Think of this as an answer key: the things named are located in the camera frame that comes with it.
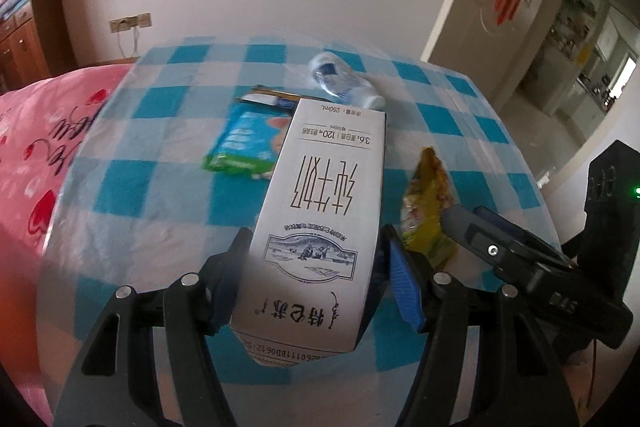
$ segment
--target pink bedsheet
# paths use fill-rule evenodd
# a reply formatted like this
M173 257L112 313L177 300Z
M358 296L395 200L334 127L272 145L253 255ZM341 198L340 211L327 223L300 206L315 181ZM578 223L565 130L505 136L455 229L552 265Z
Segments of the pink bedsheet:
M49 424L35 341L44 238L69 164L130 68L86 68L0 96L0 362Z

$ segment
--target power cord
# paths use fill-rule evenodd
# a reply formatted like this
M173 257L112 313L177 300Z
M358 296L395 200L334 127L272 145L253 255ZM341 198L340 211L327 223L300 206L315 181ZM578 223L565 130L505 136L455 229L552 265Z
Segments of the power cord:
M131 57L138 56L138 39L140 38L140 29L137 26L133 26L132 31L133 31L133 52L129 57L125 55L124 50L122 49L122 44L120 42L120 32L116 33L116 42L118 43L118 49L120 50L120 54L122 55L122 58L131 58Z

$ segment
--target milk carton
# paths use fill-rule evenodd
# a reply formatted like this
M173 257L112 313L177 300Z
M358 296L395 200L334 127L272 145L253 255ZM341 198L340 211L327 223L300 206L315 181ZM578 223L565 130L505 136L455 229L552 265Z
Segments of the milk carton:
M231 328L264 365L354 349L378 238L385 114L301 100L244 266Z

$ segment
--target table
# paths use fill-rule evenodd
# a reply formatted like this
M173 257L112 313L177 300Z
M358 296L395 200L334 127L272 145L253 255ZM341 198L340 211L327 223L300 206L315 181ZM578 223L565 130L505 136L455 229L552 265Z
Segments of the table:
M155 47L95 121L54 213L38 288L38 349L52 407L117 286L127 283L139 292L164 287L225 251L239 227L255 223L267 181L204 171L202 158L234 97L253 85L322 96L306 65L324 49L370 75L386 99L383 223L398 224L420 150L434 146L456 201L467 208L484 204L559 246L522 155L478 89L458 73L305 38L186 38ZM464 250L447 269L469 286L500 285L488 265ZM180 421L162 342L159 330L154 343L163 407ZM387 427L404 404L424 342L387 295L352 353L292 368L262 367L228 327L209 347L241 426ZM470 334L469 359L476 347ZM465 366L471 387L472 366ZM470 393L459 395L454 416L461 419Z

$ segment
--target yellow snack package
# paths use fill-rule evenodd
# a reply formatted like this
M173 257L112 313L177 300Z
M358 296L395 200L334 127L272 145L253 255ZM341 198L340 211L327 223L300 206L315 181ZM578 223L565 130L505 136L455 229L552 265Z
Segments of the yellow snack package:
M440 227L440 211L452 204L447 173L433 147L425 147L402 198L400 221L405 246L425 255L435 269L458 251L458 245Z

